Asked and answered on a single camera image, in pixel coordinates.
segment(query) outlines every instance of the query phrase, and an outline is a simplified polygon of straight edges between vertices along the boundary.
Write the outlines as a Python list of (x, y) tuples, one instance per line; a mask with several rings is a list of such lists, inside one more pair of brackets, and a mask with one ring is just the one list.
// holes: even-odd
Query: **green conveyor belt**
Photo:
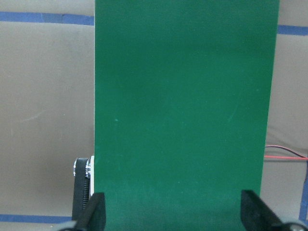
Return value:
[(96, 0), (107, 231), (240, 231), (259, 193), (278, 0)]

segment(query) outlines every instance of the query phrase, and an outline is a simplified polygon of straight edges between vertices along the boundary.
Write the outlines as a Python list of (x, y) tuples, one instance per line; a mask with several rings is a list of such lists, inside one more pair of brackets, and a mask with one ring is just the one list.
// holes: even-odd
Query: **cable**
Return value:
[(284, 160), (304, 160), (308, 161), (308, 157), (290, 157), (290, 156), (276, 156), (276, 155), (265, 155), (265, 158), (271, 159), (284, 159)]
[(288, 151), (288, 152), (290, 152), (290, 153), (293, 153), (294, 155), (297, 155), (297, 156), (299, 156), (299, 157), (301, 157), (301, 158), (306, 158), (305, 156), (300, 155), (300, 154), (298, 154), (297, 152), (295, 152), (295, 151), (293, 151), (293, 150), (291, 150), (291, 149), (289, 149), (289, 148), (280, 146), (280, 145), (265, 145), (265, 147), (266, 147), (266, 148), (280, 148), (280, 149), (284, 149), (284, 150), (286, 150), (286, 151)]

